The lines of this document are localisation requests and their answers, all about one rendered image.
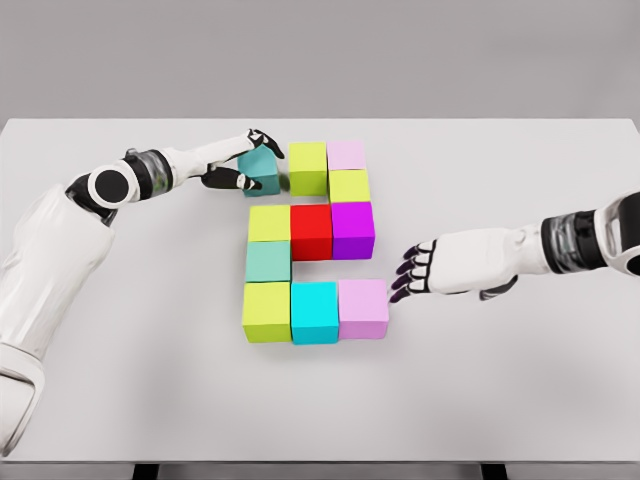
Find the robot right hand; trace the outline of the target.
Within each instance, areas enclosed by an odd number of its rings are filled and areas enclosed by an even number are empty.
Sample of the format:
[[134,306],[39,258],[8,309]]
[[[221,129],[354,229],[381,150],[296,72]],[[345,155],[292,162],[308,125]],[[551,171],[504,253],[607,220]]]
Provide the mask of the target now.
[[504,245],[496,238],[469,240],[458,235],[410,247],[396,269],[389,302],[418,294],[457,295],[477,291],[486,301],[508,292],[519,279]]

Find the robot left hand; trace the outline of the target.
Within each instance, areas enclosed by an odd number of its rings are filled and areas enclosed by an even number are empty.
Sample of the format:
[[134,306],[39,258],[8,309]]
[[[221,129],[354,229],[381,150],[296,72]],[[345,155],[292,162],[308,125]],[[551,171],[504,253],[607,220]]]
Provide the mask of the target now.
[[201,183],[218,190],[261,190],[262,183],[224,164],[260,146],[268,148],[278,159],[285,158],[278,143],[262,130],[249,128],[245,133],[207,145],[199,153],[205,162]]

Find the dark teal cube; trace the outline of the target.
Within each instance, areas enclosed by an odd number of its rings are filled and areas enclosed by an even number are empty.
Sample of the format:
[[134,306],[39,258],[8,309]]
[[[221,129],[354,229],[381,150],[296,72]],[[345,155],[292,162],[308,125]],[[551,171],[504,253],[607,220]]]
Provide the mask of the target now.
[[262,185],[261,189],[244,191],[246,197],[269,196],[280,193],[276,160],[275,154],[264,145],[237,158],[238,170]]

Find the yellow-green cube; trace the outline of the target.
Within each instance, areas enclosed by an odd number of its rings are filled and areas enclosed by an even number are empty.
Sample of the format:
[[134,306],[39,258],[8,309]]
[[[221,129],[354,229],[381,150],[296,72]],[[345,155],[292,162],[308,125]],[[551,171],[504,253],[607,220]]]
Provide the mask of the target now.
[[242,327],[249,343],[291,342],[290,283],[246,283]]
[[277,242],[291,239],[289,205],[256,205],[249,210],[249,242]]
[[329,200],[331,203],[369,202],[371,194],[367,170],[331,170]]
[[292,196],[326,196],[328,181],[326,143],[290,143],[289,179]]

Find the light pink cube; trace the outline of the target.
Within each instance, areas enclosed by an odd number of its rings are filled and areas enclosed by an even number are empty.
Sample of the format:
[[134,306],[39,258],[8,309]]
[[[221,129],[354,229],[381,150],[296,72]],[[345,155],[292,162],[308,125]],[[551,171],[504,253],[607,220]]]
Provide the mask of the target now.
[[338,311],[340,340],[384,338],[389,323],[385,281],[339,280]]
[[326,153],[330,171],[366,168],[364,143],[360,140],[329,141]]

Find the purple cube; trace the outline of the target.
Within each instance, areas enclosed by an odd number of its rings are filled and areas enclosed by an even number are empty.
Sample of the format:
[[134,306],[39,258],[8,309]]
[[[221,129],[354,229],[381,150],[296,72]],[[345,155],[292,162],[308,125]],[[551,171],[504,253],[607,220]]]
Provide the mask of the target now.
[[332,203],[334,260],[371,259],[376,240],[370,202]]

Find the red cube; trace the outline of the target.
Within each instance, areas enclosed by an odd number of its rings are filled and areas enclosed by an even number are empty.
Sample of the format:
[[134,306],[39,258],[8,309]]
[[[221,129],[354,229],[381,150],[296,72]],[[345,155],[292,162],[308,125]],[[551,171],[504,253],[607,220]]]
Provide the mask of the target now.
[[332,258],[333,232],[329,204],[292,205],[290,229],[294,261]]

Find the mint green cube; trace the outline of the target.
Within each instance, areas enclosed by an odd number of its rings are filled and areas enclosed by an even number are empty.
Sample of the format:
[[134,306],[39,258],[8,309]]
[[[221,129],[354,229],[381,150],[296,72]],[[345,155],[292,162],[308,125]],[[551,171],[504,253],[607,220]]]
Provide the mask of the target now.
[[249,242],[246,252],[245,281],[250,283],[290,282],[290,242]]

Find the cyan cube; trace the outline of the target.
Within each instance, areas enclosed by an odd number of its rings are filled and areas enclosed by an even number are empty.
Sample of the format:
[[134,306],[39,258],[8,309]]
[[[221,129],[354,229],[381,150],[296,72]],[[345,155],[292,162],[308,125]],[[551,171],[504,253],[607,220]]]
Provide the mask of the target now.
[[338,341],[336,282],[294,282],[291,285],[291,331],[296,345]]

